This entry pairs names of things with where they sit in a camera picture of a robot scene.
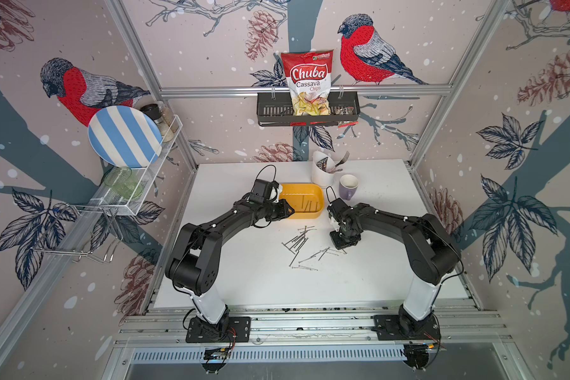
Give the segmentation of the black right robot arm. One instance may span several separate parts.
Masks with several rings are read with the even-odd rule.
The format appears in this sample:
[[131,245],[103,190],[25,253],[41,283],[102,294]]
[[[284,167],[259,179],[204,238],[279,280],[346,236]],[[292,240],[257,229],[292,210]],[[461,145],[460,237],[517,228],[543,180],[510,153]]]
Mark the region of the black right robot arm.
[[433,306],[446,275],[461,259],[460,249],[440,220],[432,214],[393,214],[363,203],[349,206],[340,198],[331,202],[327,211],[334,227],[330,237],[338,250],[357,245],[366,231],[404,245],[414,278],[399,308],[398,328],[407,337],[420,333],[433,317]]

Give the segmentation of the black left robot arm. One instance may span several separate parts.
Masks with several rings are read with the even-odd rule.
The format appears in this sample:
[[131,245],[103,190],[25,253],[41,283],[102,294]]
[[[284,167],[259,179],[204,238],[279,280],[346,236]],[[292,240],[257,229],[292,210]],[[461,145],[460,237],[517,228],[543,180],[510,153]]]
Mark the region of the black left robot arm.
[[271,224],[294,215],[294,208],[280,197],[282,191],[283,186],[275,180],[256,179],[251,191],[228,212],[209,222],[187,223],[180,228],[165,264],[165,276],[176,291],[191,299],[197,319],[205,326],[224,333],[229,322],[228,307],[213,288],[224,244],[261,220]]

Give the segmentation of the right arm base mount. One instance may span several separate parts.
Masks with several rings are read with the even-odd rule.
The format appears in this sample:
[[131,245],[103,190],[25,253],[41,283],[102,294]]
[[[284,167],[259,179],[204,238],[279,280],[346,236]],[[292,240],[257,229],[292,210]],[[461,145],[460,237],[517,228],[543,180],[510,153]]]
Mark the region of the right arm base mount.
[[415,321],[411,317],[395,314],[379,314],[373,316],[374,328],[378,340],[433,340],[441,338],[440,327],[432,313],[422,321]]

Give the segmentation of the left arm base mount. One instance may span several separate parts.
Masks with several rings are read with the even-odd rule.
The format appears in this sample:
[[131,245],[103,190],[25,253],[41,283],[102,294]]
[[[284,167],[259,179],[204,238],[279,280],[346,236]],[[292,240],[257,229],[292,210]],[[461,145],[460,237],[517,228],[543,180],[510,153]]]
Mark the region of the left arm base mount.
[[188,324],[185,341],[197,343],[246,343],[250,339],[250,317],[224,317],[217,325],[194,317]]

